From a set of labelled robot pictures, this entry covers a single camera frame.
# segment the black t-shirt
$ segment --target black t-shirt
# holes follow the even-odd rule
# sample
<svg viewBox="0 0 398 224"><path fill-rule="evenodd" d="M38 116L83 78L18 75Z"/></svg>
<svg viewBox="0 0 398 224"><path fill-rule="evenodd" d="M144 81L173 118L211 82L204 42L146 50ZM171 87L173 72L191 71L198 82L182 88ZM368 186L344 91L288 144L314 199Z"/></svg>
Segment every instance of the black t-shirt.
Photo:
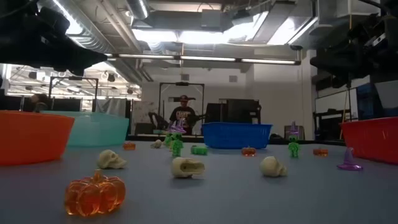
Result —
<svg viewBox="0 0 398 224"><path fill-rule="evenodd" d="M173 110L172 115L170 116L170 120L171 121L179 121L182 118L185 118L185 120L186 120L188 116L195 116L195 111L189 106L187 106L187 107L179 106L178 108L175 108ZM184 128L189 127L187 122L184 122L183 127Z"/></svg>

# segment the person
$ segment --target person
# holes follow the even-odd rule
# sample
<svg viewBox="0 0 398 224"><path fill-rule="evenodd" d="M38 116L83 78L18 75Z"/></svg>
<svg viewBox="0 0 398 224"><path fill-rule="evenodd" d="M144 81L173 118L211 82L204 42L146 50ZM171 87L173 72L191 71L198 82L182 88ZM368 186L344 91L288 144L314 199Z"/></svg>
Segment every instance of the person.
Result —
<svg viewBox="0 0 398 224"><path fill-rule="evenodd" d="M44 93L41 93L41 94L36 93L36 94L34 94L30 98L30 101L34 105L33 112L39 113L39 112L41 112L43 110L47 110L48 109L48 106L47 106L48 100L49 99L47 98L47 95L44 94Z"/></svg>
<svg viewBox="0 0 398 224"><path fill-rule="evenodd" d="M181 119L185 119L182 124L182 128L187 132L186 134L192 134L192 126L187 123L187 118L189 116L196 116L195 111L188 106L188 97L186 95L182 95L180 97L181 106L175 108L170 116L171 123L178 122Z"/></svg>

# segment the metal frame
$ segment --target metal frame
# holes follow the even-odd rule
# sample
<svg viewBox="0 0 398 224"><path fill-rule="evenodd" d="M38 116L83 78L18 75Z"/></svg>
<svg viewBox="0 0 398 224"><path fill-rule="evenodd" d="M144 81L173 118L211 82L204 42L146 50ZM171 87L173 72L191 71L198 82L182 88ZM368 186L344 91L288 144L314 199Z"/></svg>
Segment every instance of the metal frame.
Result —
<svg viewBox="0 0 398 224"><path fill-rule="evenodd" d="M55 83L54 86L53 86L52 85L52 80L54 80L55 78L58 79L59 81L57 83ZM51 98L52 88L56 87L57 84L60 81L64 80L64 79L68 79L68 80L71 80L71 81L81 81L81 80L94 80L95 81L95 94L94 94L94 100L93 100L93 112L95 112L97 94L98 94L98 79L97 78L83 78L83 77L50 77L49 98Z"/></svg>
<svg viewBox="0 0 398 224"><path fill-rule="evenodd" d="M202 87L201 113L203 114L203 112L204 112L204 108L203 107L205 105L205 84L203 84L203 83L187 83L187 84L188 84L187 86L200 85ZM159 104L158 104L158 108L157 108L157 114L160 114L160 96L162 95L162 85L176 85L176 86L178 86L178 82L177 83L164 83L164 82L159 83L159 99L158 99Z"/></svg>

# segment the man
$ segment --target man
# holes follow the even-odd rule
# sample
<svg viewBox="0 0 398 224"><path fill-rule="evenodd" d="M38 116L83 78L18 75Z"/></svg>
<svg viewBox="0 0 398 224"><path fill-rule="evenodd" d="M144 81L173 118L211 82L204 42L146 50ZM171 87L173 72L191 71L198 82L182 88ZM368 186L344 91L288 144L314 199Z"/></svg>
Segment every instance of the man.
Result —
<svg viewBox="0 0 398 224"><path fill-rule="evenodd" d="M187 118L189 116L195 116L195 111L188 106L188 97L186 95L182 95L180 97L180 103L181 106L173 110L172 115L170 116L170 121L174 123L184 118L185 121L182 124L183 125L182 127L187 132L186 134L191 135L193 127L191 127L190 124L187 123Z"/></svg>

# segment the green block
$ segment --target green block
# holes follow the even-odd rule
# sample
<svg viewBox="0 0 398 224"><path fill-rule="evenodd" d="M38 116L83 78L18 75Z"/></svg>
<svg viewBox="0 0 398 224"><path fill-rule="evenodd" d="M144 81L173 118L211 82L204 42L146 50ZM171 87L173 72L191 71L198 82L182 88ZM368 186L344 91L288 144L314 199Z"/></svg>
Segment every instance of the green block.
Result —
<svg viewBox="0 0 398 224"><path fill-rule="evenodd" d="M207 156L207 147L203 146L192 146L191 153L194 155L204 155Z"/></svg>

